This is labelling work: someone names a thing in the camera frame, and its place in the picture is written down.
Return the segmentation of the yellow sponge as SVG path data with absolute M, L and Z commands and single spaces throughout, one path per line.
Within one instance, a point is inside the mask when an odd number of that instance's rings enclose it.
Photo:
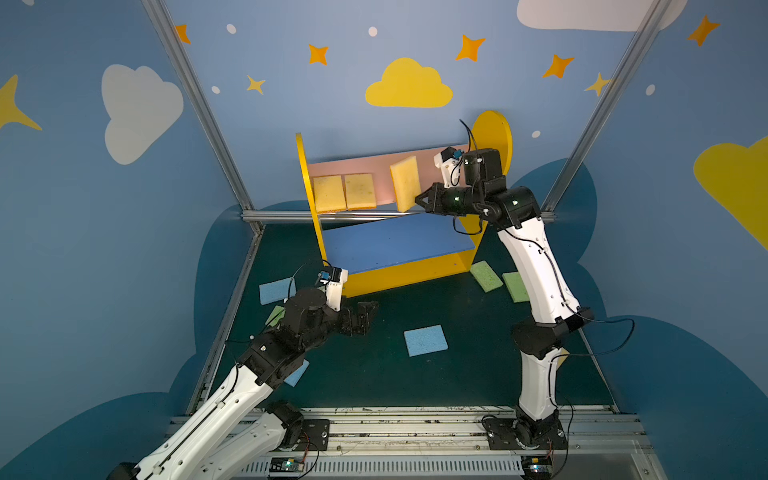
M 373 209 L 377 206 L 372 174 L 345 175 L 344 187 L 348 210 Z
M 347 209 L 341 175 L 315 177 L 312 182 L 314 203 L 318 213 L 339 212 Z
M 559 369 L 563 365 L 563 363 L 567 360 L 569 355 L 570 355 L 570 352 L 567 349 L 565 348 L 561 349 L 560 356 L 557 359 L 557 369 Z
M 415 198 L 421 194 L 418 161 L 410 156 L 390 166 L 395 203 L 399 212 L 406 212 L 416 205 Z

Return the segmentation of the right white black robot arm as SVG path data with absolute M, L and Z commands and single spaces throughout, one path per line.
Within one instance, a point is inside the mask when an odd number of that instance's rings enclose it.
M 532 313 L 512 330 L 522 356 L 518 408 L 531 427 L 555 422 L 556 372 L 566 357 L 562 341 L 592 320 L 592 312 L 581 307 L 567 287 L 533 192 L 506 185 L 498 150 L 447 147 L 434 155 L 434 163 L 443 180 L 417 195 L 416 204 L 436 215 L 476 214 L 496 228 L 520 274 Z

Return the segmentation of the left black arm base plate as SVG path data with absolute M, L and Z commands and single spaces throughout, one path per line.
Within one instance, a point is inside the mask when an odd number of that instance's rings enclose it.
M 304 419 L 289 426 L 280 449 L 284 451 L 326 451 L 330 439 L 328 419 Z

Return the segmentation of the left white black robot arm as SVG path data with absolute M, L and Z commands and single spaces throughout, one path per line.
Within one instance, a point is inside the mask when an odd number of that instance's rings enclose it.
M 308 351 L 333 334 L 363 336 L 379 304 L 345 304 L 328 290 L 306 288 L 290 297 L 280 322 L 255 336 L 216 392 L 155 451 L 123 462 L 112 479 L 230 479 L 254 459 L 293 447 L 304 417 L 285 401 L 270 405 L 238 435 L 233 429 L 297 371 Z

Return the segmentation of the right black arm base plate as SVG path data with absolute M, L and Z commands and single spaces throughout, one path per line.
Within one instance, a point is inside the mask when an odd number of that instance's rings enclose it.
M 568 446 L 565 430 L 555 415 L 539 421 L 525 416 L 499 418 L 486 415 L 480 425 L 491 450 L 562 450 Z

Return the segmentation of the blue sponge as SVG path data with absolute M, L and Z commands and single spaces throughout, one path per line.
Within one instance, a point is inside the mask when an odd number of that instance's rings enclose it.
M 259 300 L 261 305 L 276 302 L 284 302 L 296 292 L 295 281 L 292 277 L 276 280 L 259 286 Z
M 303 363 L 293 373 L 291 373 L 289 376 L 285 378 L 284 383 L 291 387 L 295 387 L 297 383 L 301 380 L 302 376 L 308 369 L 309 365 L 310 365 L 310 362 L 304 359 Z
M 441 325 L 433 325 L 404 332 L 406 349 L 410 357 L 416 357 L 448 349 Z

